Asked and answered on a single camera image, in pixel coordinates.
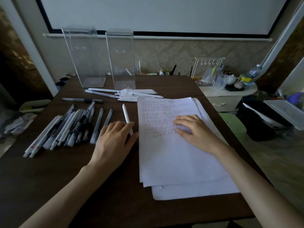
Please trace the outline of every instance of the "dark brown table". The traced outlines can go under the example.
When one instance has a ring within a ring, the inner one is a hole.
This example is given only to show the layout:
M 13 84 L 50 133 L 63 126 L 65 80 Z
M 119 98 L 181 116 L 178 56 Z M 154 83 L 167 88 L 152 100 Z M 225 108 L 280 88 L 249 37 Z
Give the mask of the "dark brown table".
M 196 84 L 187 76 L 137 76 L 138 89 L 154 89 L 165 98 L 197 98 L 226 141 L 264 178 L 238 139 L 225 124 Z M 108 77 L 104 88 L 112 89 Z M 18 227 L 53 195 L 72 180 L 86 165 L 93 153 L 89 143 L 73 148 L 57 147 L 54 151 L 41 149 L 34 158 L 23 158 L 25 149 L 57 115 L 64 114 L 72 102 L 61 98 L 102 99 L 103 125 L 108 111 L 114 112 L 110 122 L 122 120 L 122 102 L 114 98 L 84 92 L 77 78 L 72 78 L 29 128 L 0 159 L 0 226 Z M 74 102 L 76 109 L 87 108 L 84 102 Z M 125 103 L 131 121 L 138 131 L 137 104 Z M 124 163 L 87 200 L 70 227 L 161 227 L 176 224 L 216 222 L 253 217 L 240 193 L 190 199 L 155 201 L 151 188 L 139 182 L 138 144 Z

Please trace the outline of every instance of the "hand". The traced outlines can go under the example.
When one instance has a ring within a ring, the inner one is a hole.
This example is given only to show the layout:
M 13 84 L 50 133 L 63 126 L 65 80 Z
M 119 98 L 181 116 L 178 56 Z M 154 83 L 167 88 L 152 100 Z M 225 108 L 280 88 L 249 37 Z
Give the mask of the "hand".
M 104 127 L 96 142 L 95 150 L 89 166 L 100 167 L 106 165 L 111 172 L 116 170 L 127 157 L 130 149 L 138 138 L 139 133 L 134 133 L 126 143 L 127 135 L 134 122 L 112 122 Z
M 215 155 L 222 146 L 227 146 L 197 115 L 177 116 L 175 118 L 174 124 L 188 127 L 192 134 L 181 129 L 176 129 L 176 132 L 197 148 Z

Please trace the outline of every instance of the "sheet of paper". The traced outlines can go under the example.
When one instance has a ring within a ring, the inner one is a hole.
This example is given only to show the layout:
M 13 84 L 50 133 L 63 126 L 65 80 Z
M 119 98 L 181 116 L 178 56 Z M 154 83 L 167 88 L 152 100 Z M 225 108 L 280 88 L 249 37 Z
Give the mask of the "sheet of paper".
M 222 141 L 226 142 L 219 130 L 211 121 L 209 115 L 204 110 L 199 100 L 193 98 L 193 101 L 200 112 L 202 120 L 207 124 L 212 132 L 214 132 Z M 202 181 L 196 183 L 152 186 L 152 195 L 155 200 L 184 199 L 231 193 L 239 193 L 239 190 L 230 176 L 226 176 L 217 180 Z
M 192 98 L 138 98 L 139 176 L 144 187 L 209 181 L 228 174 L 219 162 L 175 133 L 175 116 L 200 116 Z

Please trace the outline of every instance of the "projector screen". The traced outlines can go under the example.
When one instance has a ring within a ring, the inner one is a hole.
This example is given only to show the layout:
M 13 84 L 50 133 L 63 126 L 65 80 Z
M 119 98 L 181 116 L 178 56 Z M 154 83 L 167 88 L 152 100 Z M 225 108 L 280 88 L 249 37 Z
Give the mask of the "projector screen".
M 99 34 L 268 38 L 289 0 L 36 0 L 50 33 L 93 26 Z

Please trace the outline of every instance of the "purple object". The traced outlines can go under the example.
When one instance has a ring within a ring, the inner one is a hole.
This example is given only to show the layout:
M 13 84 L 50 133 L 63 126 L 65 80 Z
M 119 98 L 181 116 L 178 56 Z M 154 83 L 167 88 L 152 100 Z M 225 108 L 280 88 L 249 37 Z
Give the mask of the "purple object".
M 296 94 L 290 95 L 288 98 L 286 98 L 286 101 L 290 102 L 293 105 L 297 105 L 302 97 L 302 92 L 298 92 Z

